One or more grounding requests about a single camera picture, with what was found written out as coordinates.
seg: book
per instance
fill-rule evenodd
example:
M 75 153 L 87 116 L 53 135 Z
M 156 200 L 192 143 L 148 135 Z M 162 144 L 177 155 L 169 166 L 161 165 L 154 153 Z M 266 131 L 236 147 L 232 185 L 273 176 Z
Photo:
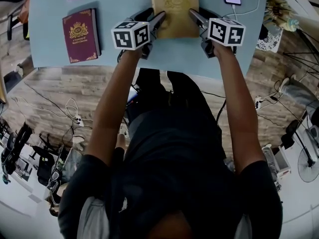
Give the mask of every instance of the book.
M 62 21 L 70 63 L 97 59 L 101 56 L 96 9 L 79 11 L 63 18 Z
M 166 11 L 158 38 L 199 37 L 199 28 L 189 17 L 190 8 L 198 11 L 198 0 L 152 0 L 154 13 Z

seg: table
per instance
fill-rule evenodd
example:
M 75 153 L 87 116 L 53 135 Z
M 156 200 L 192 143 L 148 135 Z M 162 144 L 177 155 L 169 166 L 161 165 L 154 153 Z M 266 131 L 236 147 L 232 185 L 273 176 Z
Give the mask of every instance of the table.
M 232 13 L 231 5 L 224 0 L 199 0 L 200 6 L 219 15 Z M 251 11 L 258 0 L 242 0 L 236 13 Z M 237 59 L 245 75 L 251 63 L 263 21 L 266 0 L 260 0 L 258 10 L 238 16 L 246 25 L 246 36 L 238 48 Z M 29 32 L 35 67 L 62 67 L 70 65 L 66 50 L 62 18 L 96 7 L 102 55 L 99 59 L 73 65 L 117 64 L 119 50 L 114 49 L 111 28 L 126 17 L 142 9 L 152 7 L 151 0 L 30 0 Z M 221 79 L 216 58 L 208 59 L 200 47 L 200 38 L 161 39 L 154 43 L 148 60 L 140 60 L 138 67 L 171 70 L 208 78 Z

